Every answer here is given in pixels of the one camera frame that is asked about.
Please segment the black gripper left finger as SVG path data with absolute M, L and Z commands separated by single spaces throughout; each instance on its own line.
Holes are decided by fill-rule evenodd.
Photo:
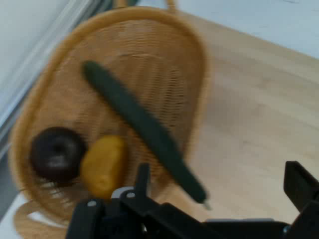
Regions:
M 141 164 L 133 189 L 106 203 L 79 203 L 68 226 L 68 239 L 199 239 L 204 225 L 171 204 L 148 196 L 150 167 Z

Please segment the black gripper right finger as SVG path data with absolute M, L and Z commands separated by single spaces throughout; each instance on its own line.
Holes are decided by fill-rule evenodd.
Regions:
M 286 239 L 319 237 L 319 181 L 299 162 L 285 164 L 284 192 L 299 215 L 284 235 Z

